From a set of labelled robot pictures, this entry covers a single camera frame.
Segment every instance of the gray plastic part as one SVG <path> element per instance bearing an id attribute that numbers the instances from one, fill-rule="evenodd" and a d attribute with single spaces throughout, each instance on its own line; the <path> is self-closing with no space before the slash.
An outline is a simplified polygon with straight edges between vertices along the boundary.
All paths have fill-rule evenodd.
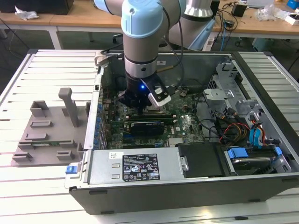
<path id="1" fill-rule="evenodd" d="M 71 150 L 57 151 L 56 156 L 57 156 L 57 158 L 60 161 L 63 161 L 63 160 L 73 160 L 75 158 L 75 156 L 71 152 Z"/>
<path id="2" fill-rule="evenodd" d="M 78 119 L 77 127 L 73 126 L 70 117 L 63 113 L 65 107 L 47 107 L 42 102 L 34 102 L 32 109 L 40 108 L 44 116 L 34 116 L 36 110 L 29 119 L 26 129 L 19 141 L 15 155 L 28 153 L 31 157 L 16 156 L 12 159 L 12 166 L 52 166 L 68 165 L 71 162 L 79 162 L 83 157 L 83 148 L 86 134 L 88 117 L 84 106 L 76 107 L 76 116 Z M 50 126 L 36 127 L 32 124 L 44 124 L 50 121 Z M 58 154 L 58 152 L 71 152 L 69 154 Z"/>
<path id="3" fill-rule="evenodd" d="M 81 143 L 79 143 L 77 146 L 77 153 L 79 154 L 80 158 L 83 159 L 84 150 Z"/>
<path id="4" fill-rule="evenodd" d="M 16 162 L 31 161 L 32 156 L 29 153 L 15 153 L 13 160 Z"/>
<path id="5" fill-rule="evenodd" d="M 74 140 L 68 142 L 60 142 L 59 145 L 61 146 L 61 148 L 71 148 L 77 146 Z"/>
<path id="6" fill-rule="evenodd" d="M 25 140 L 46 140 L 47 133 L 26 134 Z"/>
<path id="7" fill-rule="evenodd" d="M 45 110 L 48 110 L 48 106 L 45 101 L 33 101 L 30 110 L 34 117 L 45 117 Z"/>
<path id="8" fill-rule="evenodd" d="M 40 121 L 32 121 L 30 123 L 30 127 L 50 127 L 52 126 L 52 122 L 50 120 L 40 120 Z"/>
<path id="9" fill-rule="evenodd" d="M 31 143 L 20 143 L 18 144 L 18 148 L 20 148 L 21 150 L 26 150 L 26 149 L 34 149 L 33 145 L 31 145 Z"/>
<path id="10" fill-rule="evenodd" d="M 58 96 L 61 98 L 64 103 L 66 110 L 71 118 L 71 122 L 74 127 L 78 126 L 78 115 L 77 115 L 77 106 L 75 101 L 71 99 L 71 88 L 60 88 Z"/>
<path id="11" fill-rule="evenodd" d="M 62 110 L 62 113 L 64 113 L 64 115 L 65 115 L 66 117 L 69 117 L 69 113 L 67 112 L 67 109 L 66 109 L 66 108 L 61 108 L 61 110 Z"/>

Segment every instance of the barcode label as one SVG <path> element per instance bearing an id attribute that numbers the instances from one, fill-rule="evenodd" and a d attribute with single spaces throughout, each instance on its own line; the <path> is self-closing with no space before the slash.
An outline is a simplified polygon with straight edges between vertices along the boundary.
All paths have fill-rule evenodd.
<path id="1" fill-rule="evenodd" d="M 122 159 L 123 152 L 110 152 L 109 159 Z"/>

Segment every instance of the white paper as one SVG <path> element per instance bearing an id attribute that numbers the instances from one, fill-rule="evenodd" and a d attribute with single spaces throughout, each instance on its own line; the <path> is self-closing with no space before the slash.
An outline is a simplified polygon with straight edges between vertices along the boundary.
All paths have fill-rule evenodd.
<path id="1" fill-rule="evenodd" d="M 276 18 L 284 20 L 289 14 L 287 11 L 279 10 L 277 13 L 274 14 Z"/>
<path id="2" fill-rule="evenodd" d="M 16 6 L 15 6 L 15 13 L 14 14 L 16 16 L 18 16 L 20 19 L 25 20 L 25 21 L 27 19 L 36 19 L 36 18 L 39 18 L 39 16 L 37 15 L 36 12 L 34 12 L 34 11 L 32 11 L 32 12 L 26 12 L 26 11 L 18 9 Z"/>

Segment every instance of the blue cable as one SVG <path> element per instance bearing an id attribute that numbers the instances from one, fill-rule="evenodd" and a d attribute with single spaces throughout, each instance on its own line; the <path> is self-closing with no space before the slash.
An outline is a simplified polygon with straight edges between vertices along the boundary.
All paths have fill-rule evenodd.
<path id="1" fill-rule="evenodd" d="M 226 25 L 225 25 L 225 22 L 224 22 L 224 36 L 223 36 L 223 39 L 222 39 L 222 44 L 221 44 L 220 51 L 222 51 L 222 48 L 223 48 L 224 39 L 225 39 L 225 31 L 226 31 Z"/>

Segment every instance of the sticker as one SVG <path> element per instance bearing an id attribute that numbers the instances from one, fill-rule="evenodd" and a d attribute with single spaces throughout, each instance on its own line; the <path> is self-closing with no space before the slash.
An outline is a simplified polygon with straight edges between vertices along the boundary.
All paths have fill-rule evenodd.
<path id="1" fill-rule="evenodd" d="M 121 159 L 123 156 L 123 152 L 110 152 L 109 159 Z"/>
<path id="2" fill-rule="evenodd" d="M 160 180 L 157 154 L 123 155 L 122 165 L 125 182 Z"/>
<path id="3" fill-rule="evenodd" d="M 41 144 L 32 144 L 34 147 L 41 147 L 41 146 L 50 146 L 50 144 L 47 143 L 41 143 Z"/>
<path id="4" fill-rule="evenodd" d="M 157 61 L 157 65 L 166 65 L 166 61 Z"/>

